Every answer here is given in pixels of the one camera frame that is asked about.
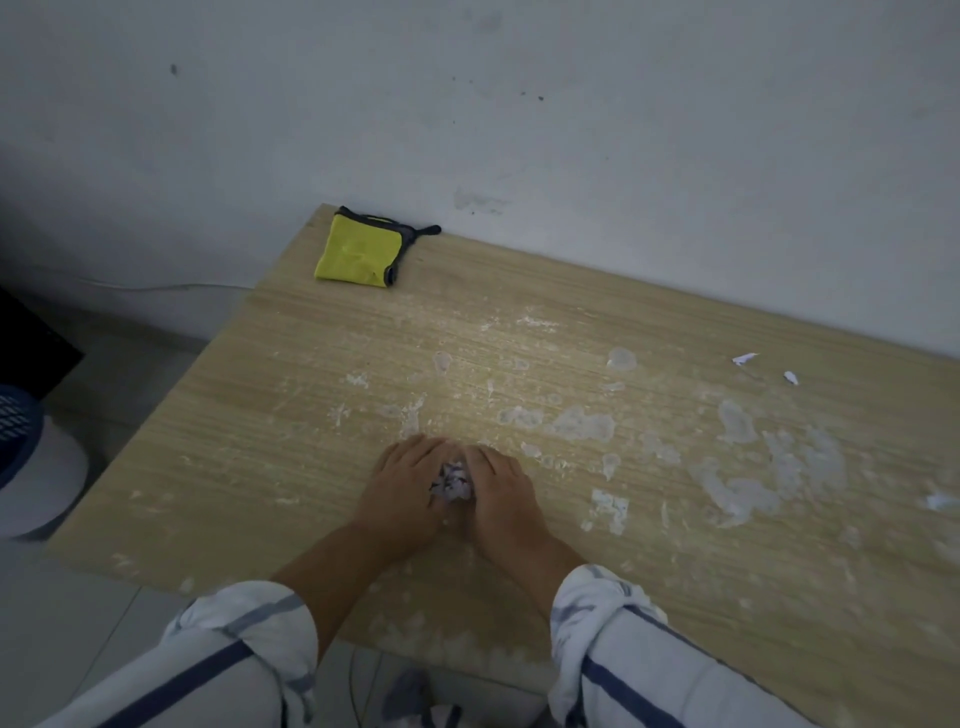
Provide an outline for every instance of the paper scrap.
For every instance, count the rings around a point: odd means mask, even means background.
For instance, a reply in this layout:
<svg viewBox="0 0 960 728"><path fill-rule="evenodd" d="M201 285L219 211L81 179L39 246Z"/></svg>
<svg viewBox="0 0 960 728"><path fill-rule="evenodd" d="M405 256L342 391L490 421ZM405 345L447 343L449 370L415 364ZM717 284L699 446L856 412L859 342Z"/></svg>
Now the paper scrap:
<svg viewBox="0 0 960 728"><path fill-rule="evenodd" d="M758 354L756 354L756 353L754 353L754 352L745 353L745 354L742 354L742 355L740 355L740 356L735 356L733 359L731 359L731 361L732 361L734 364L736 364L736 366L742 367L744 364L746 364L748 361L750 361L751 359L753 359L755 356L758 356Z"/></svg>

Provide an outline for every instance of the rolled-up sleeve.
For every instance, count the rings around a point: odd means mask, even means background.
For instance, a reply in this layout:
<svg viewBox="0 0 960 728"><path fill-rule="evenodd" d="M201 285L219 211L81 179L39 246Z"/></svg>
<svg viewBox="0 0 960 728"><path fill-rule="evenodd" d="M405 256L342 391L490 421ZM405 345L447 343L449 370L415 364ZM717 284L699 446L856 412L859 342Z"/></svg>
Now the rolled-up sleeve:
<svg viewBox="0 0 960 728"><path fill-rule="evenodd" d="M317 631L287 587L249 581L194 601L160 643L42 726L289 726L316 705Z"/></svg>
<svg viewBox="0 0 960 728"><path fill-rule="evenodd" d="M564 726L811 728L750 678L673 631L636 584L602 567L572 571L550 616Z"/></svg>

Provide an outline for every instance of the tiled floor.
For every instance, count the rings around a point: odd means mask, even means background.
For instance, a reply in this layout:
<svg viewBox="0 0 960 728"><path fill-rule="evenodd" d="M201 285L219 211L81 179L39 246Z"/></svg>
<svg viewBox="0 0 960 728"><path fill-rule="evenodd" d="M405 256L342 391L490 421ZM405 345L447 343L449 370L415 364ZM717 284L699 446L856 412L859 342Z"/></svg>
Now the tiled floor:
<svg viewBox="0 0 960 728"><path fill-rule="evenodd" d="M204 342L115 319L27 302L86 353L47 398L100 471L203 349ZM0 728L31 726L156 643L185 603L61 566L40 542L0 541ZM409 661L336 642L317 673L319 726L377 724L379 705ZM432 670L438 701L459 703L481 725L521 728L539 695Z"/></svg>

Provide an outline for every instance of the wooden table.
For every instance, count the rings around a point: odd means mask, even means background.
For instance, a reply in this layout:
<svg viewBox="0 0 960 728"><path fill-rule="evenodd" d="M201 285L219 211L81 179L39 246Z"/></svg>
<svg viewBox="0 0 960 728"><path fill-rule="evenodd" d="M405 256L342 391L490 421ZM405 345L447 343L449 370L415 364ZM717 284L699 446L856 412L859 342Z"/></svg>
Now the wooden table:
<svg viewBox="0 0 960 728"><path fill-rule="evenodd" d="M64 561L191 594L264 578L419 428L520 457L558 535L814 718L956 724L957 362L451 235L391 290L320 282L332 213L62 527ZM528 689L553 675L545 625L453 533L343 636Z"/></svg>

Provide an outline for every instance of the finger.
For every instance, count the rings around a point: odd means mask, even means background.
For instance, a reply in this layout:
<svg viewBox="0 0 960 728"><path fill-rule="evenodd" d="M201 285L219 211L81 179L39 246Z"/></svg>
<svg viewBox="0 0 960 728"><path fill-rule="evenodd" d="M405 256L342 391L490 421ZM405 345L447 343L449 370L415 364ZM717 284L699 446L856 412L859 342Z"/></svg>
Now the finger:
<svg viewBox="0 0 960 728"><path fill-rule="evenodd" d="M415 447L416 444L420 440L422 440L424 437L426 437L426 435L421 433L421 434L414 435L413 437L408 437L406 440L400 443L396 447L396 449L393 451L393 453L390 455L390 457L387 459L387 465L388 466L396 465L396 463L400 461L400 458L406 454L407 450L409 450L412 447Z"/></svg>
<svg viewBox="0 0 960 728"><path fill-rule="evenodd" d="M373 466L373 472L379 473L385 467L387 467L387 460L390 459L390 453L399 447L400 443L393 443L388 445L383 452L380 453L380 456L376 459L376 465Z"/></svg>
<svg viewBox="0 0 960 728"><path fill-rule="evenodd" d="M430 498L430 505L427 507L430 509L430 513L432 513L434 518L437 520L437 523L443 521L444 516L446 515L446 500L443 496L432 496Z"/></svg>
<svg viewBox="0 0 960 728"><path fill-rule="evenodd" d="M420 440L413 447L408 449L400 462L411 467L416 466L423 458L427 457L433 450L446 443L445 437L427 437Z"/></svg>
<svg viewBox="0 0 960 728"><path fill-rule="evenodd" d="M451 458L456 451L456 446L452 443L441 442L435 448L430 450L423 459L415 466L417 469L416 480L429 479L432 483L436 480L446 463L453 462Z"/></svg>
<svg viewBox="0 0 960 728"><path fill-rule="evenodd" d="M481 496L486 493L487 486L493 480L493 468L483 451L475 445L464 448L464 458L473 481L473 491L477 496Z"/></svg>
<svg viewBox="0 0 960 728"><path fill-rule="evenodd" d="M507 465L510 466L510 472L517 477L523 477L523 466L520 465L520 461L515 457L508 457L506 460Z"/></svg>
<svg viewBox="0 0 960 728"><path fill-rule="evenodd" d="M493 448L488 448L486 445L480 446L480 451L483 452L484 457L487 458L487 462L490 463L490 467L494 473L497 475L506 475L510 473L510 465L507 463L507 458L501 455Z"/></svg>

